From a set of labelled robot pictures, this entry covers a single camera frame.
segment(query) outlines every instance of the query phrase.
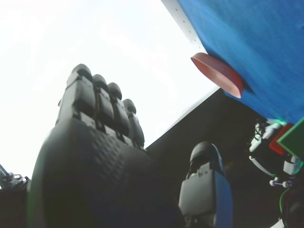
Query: black surface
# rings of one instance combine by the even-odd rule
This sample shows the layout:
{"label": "black surface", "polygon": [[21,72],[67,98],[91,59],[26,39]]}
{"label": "black surface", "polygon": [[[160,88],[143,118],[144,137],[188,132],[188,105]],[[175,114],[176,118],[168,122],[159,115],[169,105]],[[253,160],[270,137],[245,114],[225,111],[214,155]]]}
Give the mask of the black surface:
{"label": "black surface", "polygon": [[214,143],[223,158],[234,202],[235,228],[269,228],[277,222],[283,188],[269,185],[245,152],[260,118],[218,90],[147,148],[161,164],[167,187],[178,199],[191,151],[201,141]]}

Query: green cable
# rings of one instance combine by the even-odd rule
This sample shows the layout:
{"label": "green cable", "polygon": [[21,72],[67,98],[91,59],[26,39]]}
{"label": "green cable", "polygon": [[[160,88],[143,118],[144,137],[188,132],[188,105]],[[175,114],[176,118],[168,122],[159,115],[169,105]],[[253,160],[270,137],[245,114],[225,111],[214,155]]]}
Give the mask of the green cable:
{"label": "green cable", "polygon": [[281,195],[281,197],[280,197],[280,211],[281,211],[281,213],[282,213],[282,211],[283,211],[283,205],[282,205],[283,196],[288,192],[288,190],[289,190],[289,189],[286,189],[286,190],[282,193],[282,195]]}

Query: blue table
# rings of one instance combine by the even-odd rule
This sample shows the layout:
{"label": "blue table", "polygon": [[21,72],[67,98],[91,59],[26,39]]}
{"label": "blue table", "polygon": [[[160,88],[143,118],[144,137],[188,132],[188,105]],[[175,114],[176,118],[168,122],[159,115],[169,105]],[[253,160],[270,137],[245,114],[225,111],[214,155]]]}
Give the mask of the blue table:
{"label": "blue table", "polygon": [[178,2],[207,52],[241,75],[240,102],[293,124],[304,116],[304,1]]}

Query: white background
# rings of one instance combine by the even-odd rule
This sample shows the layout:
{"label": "white background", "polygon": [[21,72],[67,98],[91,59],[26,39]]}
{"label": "white background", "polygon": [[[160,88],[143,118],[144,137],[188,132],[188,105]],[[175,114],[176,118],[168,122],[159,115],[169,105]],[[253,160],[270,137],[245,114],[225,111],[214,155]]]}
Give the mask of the white background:
{"label": "white background", "polygon": [[31,177],[79,63],[133,100],[149,146],[217,88],[195,53],[161,0],[0,0],[0,164]]}

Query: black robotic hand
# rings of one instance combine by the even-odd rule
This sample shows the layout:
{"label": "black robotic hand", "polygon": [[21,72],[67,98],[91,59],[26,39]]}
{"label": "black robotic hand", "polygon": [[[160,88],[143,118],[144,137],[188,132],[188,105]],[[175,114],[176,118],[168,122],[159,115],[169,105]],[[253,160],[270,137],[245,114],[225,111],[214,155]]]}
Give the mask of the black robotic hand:
{"label": "black robotic hand", "polygon": [[175,228],[184,221],[167,193],[131,100],[83,64],[59,102],[27,200],[30,228]]}

